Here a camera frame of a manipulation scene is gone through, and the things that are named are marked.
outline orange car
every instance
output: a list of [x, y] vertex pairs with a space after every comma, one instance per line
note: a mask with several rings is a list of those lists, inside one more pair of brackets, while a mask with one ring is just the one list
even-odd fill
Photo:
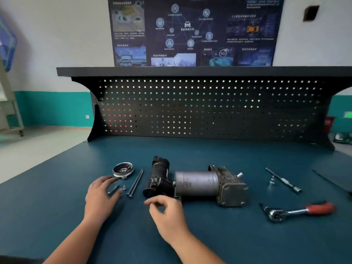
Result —
[[248, 26], [247, 27], [247, 32], [258, 32], [259, 31], [259, 26]]

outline network diagram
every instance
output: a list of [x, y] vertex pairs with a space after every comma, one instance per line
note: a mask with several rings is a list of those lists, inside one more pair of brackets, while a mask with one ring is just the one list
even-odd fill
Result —
[[214, 41], [213, 21], [209, 8], [198, 10], [173, 4], [166, 17], [156, 20], [156, 30], [164, 32], [167, 48], [175, 45], [192, 48], [202, 40]]

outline green exit sign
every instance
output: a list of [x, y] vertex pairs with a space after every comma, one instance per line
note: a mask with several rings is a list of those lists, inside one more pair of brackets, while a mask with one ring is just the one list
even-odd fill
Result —
[[352, 119], [352, 111], [350, 111], [350, 112], [345, 112], [344, 118]]

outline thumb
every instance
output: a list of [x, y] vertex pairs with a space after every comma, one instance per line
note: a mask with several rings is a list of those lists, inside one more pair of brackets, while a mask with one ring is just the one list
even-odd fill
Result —
[[150, 204], [149, 206], [149, 213], [152, 216], [153, 220], [155, 223], [158, 223], [161, 218], [164, 216], [163, 213], [161, 213], [156, 205], [154, 203]]
[[114, 204], [116, 204], [116, 202], [119, 200], [120, 196], [121, 196], [121, 192], [122, 192], [122, 189], [118, 189], [112, 196], [111, 196], [111, 200]]

